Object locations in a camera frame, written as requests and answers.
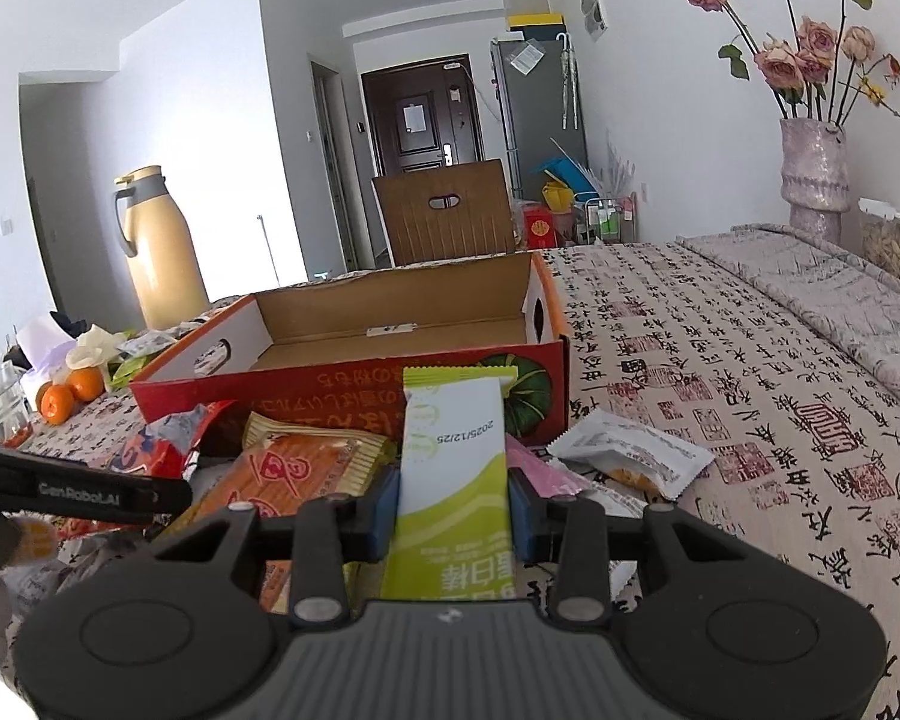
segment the dark brown door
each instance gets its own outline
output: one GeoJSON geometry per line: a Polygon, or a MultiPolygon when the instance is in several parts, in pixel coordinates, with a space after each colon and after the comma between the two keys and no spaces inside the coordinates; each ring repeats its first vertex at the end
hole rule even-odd
{"type": "Polygon", "coordinates": [[[364,75],[384,175],[482,160],[469,71],[467,57],[452,56],[364,75]]]}

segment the glass cup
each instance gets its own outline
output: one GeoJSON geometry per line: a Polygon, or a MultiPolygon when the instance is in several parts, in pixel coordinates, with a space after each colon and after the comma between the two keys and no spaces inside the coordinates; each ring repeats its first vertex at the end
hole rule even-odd
{"type": "Polygon", "coordinates": [[[34,433],[20,376],[11,362],[0,364],[0,446],[15,449],[34,433]]]}

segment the thermos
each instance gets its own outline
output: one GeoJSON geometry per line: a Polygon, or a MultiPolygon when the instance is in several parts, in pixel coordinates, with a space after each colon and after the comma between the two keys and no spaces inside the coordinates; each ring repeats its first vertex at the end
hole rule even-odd
{"type": "Polygon", "coordinates": [[[159,165],[114,179],[120,245],[146,327],[163,330],[210,308],[190,228],[167,191],[159,165]],[[124,213],[121,212],[124,201],[124,213]]]}

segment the chair backrest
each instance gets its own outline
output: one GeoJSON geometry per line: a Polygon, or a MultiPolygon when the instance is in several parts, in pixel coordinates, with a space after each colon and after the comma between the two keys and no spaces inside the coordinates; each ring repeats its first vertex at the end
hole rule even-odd
{"type": "Polygon", "coordinates": [[[500,160],[373,180],[394,266],[516,251],[500,160]]]}

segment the refrigerator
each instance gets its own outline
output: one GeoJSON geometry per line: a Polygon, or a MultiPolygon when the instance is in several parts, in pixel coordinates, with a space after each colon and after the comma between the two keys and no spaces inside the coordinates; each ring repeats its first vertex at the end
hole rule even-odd
{"type": "Polygon", "coordinates": [[[536,167],[561,156],[551,138],[564,151],[589,167],[586,137],[583,132],[583,108],[578,104],[578,129],[574,129],[573,100],[568,90],[567,129],[563,128],[563,69],[560,63],[562,43],[536,41],[543,57],[528,74],[509,60],[525,49],[523,41],[493,41],[490,56],[496,79],[497,98],[503,118],[506,157],[515,199],[543,201],[543,185],[549,178],[536,167]]]}

